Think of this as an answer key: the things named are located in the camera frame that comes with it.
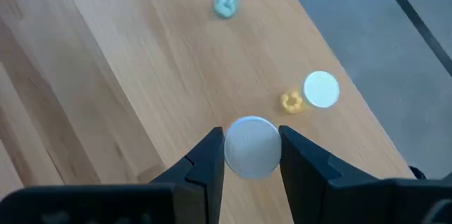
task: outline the yellow object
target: yellow object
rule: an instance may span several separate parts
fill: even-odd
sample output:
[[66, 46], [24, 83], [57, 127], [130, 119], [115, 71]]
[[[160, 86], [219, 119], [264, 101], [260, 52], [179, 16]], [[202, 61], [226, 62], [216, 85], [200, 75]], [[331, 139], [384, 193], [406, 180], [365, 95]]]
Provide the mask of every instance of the yellow object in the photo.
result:
[[290, 114], [301, 112], [303, 99], [299, 96], [297, 90], [291, 93], [284, 93], [281, 95], [281, 105], [284, 110]]

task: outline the wood grain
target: wood grain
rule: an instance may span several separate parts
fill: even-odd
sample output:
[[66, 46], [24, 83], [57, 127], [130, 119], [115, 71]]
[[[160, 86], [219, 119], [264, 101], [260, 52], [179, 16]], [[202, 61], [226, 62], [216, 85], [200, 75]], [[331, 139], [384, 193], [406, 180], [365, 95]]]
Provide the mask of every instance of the wood grain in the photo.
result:
[[0, 124], [8, 126], [2, 138], [5, 147], [16, 160], [16, 169], [23, 184], [62, 184], [40, 135], [3, 65], [0, 64]]
[[0, 0], [0, 14], [12, 16], [15, 19], [21, 19], [23, 16], [16, 0]]
[[22, 182], [14, 168], [3, 143], [0, 140], [0, 199], [7, 194], [22, 188]]
[[[85, 157], [73, 161], [88, 161], [99, 182], [152, 179], [214, 126], [250, 114], [377, 177], [412, 176], [297, 0], [243, 0], [231, 20], [215, 16], [212, 0], [16, 1], [23, 18], [2, 18], [48, 84], [44, 99], [73, 129], [71, 143], [48, 147], [78, 144]], [[280, 94], [315, 70], [338, 79], [338, 104], [285, 114]], [[220, 219], [291, 223], [279, 170], [247, 180], [226, 169]]]
[[0, 20], [0, 62], [65, 184], [97, 184], [94, 167], [49, 84]]
[[72, 0], [16, 0], [6, 20], [49, 83], [102, 183], [137, 182], [160, 157]]

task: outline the white bottle cap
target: white bottle cap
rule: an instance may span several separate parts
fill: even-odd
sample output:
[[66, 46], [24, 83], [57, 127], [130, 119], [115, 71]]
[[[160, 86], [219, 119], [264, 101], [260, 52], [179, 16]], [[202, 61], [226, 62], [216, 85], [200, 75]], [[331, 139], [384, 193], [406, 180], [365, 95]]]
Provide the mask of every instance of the white bottle cap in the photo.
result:
[[315, 71], [306, 77], [303, 95], [311, 105], [327, 108], [338, 101], [339, 83], [333, 75], [325, 71]]
[[225, 160], [240, 177], [267, 177], [278, 166], [280, 159], [280, 134], [266, 119], [242, 117], [227, 130]]

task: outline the gray floor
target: gray floor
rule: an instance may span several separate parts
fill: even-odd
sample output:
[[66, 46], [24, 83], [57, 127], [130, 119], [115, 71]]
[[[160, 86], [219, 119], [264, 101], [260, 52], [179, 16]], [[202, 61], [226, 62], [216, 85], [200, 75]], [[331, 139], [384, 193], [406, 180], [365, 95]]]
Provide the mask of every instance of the gray floor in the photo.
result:
[[[452, 172], [452, 78], [396, 0], [299, 1], [407, 162], [428, 178]], [[415, 5], [427, 18], [440, 3]], [[425, 23], [451, 50], [448, 9], [448, 26], [434, 14]]]

